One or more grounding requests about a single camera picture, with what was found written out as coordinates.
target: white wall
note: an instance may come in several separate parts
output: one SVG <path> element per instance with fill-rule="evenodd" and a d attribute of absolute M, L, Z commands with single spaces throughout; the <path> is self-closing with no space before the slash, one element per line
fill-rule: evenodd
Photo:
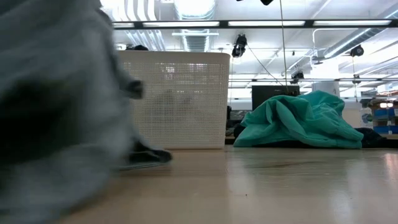
<path fill-rule="evenodd" d="M 346 105 L 343 110 L 343 119 L 352 127 L 359 128 L 361 123 L 361 115 L 359 110 L 361 104 L 355 100 L 344 100 Z M 228 105 L 232 107 L 232 110 L 251 110 L 251 100 L 231 100 L 228 101 Z"/>

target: teal fabric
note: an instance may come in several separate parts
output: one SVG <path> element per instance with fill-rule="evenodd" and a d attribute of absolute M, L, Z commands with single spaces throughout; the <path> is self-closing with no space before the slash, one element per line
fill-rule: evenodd
<path fill-rule="evenodd" d="M 274 96 L 242 121 L 245 130 L 235 147 L 298 140 L 316 147 L 362 148 L 363 134 L 343 118 L 344 101 L 323 91 L 307 95 Z"/>

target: green cloth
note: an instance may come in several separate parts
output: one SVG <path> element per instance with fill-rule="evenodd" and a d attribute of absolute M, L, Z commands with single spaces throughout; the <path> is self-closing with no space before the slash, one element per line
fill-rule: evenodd
<path fill-rule="evenodd" d="M 322 91 L 274 96 L 246 114 L 241 123 L 246 128 L 234 146 L 298 140 L 316 147 L 360 149 L 363 134 L 342 118 L 344 105 L 342 99 Z"/>

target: ventilation duct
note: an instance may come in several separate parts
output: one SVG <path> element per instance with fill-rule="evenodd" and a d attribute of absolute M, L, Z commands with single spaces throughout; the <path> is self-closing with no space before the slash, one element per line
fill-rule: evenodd
<path fill-rule="evenodd" d="M 397 19 L 398 18 L 398 4 L 395 4 L 393 7 L 383 12 L 378 18 L 385 19 Z M 337 57 L 354 47 L 362 44 L 363 42 L 369 40 L 370 38 L 378 35 L 382 31 L 386 30 L 386 28 L 368 28 L 368 29 L 358 29 L 349 36 L 345 37 L 343 40 L 335 44 L 334 46 L 329 47 L 319 55 L 322 57 L 315 57 L 315 60 L 323 60 L 329 59 L 333 57 Z"/>
<path fill-rule="evenodd" d="M 174 8 L 179 20 L 211 20 L 215 14 L 215 0 L 175 0 Z M 200 33 L 200 36 L 182 36 L 183 48 L 189 52 L 207 52 L 211 37 L 209 29 L 183 29 L 181 33 Z"/>

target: ceiling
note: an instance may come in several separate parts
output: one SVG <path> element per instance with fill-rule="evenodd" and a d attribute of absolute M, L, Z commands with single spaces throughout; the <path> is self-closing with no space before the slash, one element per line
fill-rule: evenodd
<path fill-rule="evenodd" d="M 136 3 L 141 0 L 130 0 Z M 145 5 L 151 0 L 142 0 Z M 173 0 L 154 1 L 154 12 L 157 20 L 172 21 L 176 18 Z M 201 7 L 205 0 L 189 1 L 193 8 Z M 118 5 L 115 2 L 129 0 L 102 1 L 106 12 L 112 13 Z M 281 19 L 280 3 L 274 1 L 264 6 L 260 0 L 215 0 L 214 19 Z M 396 0 L 282 0 L 283 19 L 382 19 L 385 10 L 396 7 Z M 166 50 L 183 51 L 182 37 L 172 33 L 180 30 L 160 30 Z M 234 82 L 230 83 L 229 95 L 232 98 L 250 97 L 250 86 L 259 82 L 237 82 L 238 79 L 272 78 L 262 67 L 260 62 L 276 78 L 285 78 L 285 67 L 291 68 L 287 74 L 296 69 L 304 72 L 305 78 L 343 78 L 353 77 L 353 72 L 360 73 L 366 78 L 398 78 L 398 29 L 386 29 L 371 37 L 361 45 L 365 54 L 353 58 L 346 56 L 335 57 L 324 61 L 322 65 L 311 65 L 308 56 L 312 56 L 315 49 L 321 50 L 335 45 L 347 35 L 356 30 L 318 30 L 313 34 L 312 29 L 219 29 L 210 32 L 219 33 L 210 37 L 210 52 L 224 52 L 230 54 L 238 34 L 245 34 L 248 47 L 241 58 L 233 59 L 231 75 Z M 119 44 L 133 44 L 123 30 L 116 30 L 114 39 Z M 260 83 L 263 85 L 278 85 L 277 83 Z M 311 90 L 310 82 L 301 82 L 301 91 Z M 367 82 L 357 86 L 357 92 L 370 90 L 385 82 Z M 355 88 L 352 83 L 340 82 L 342 96 L 354 96 Z"/>

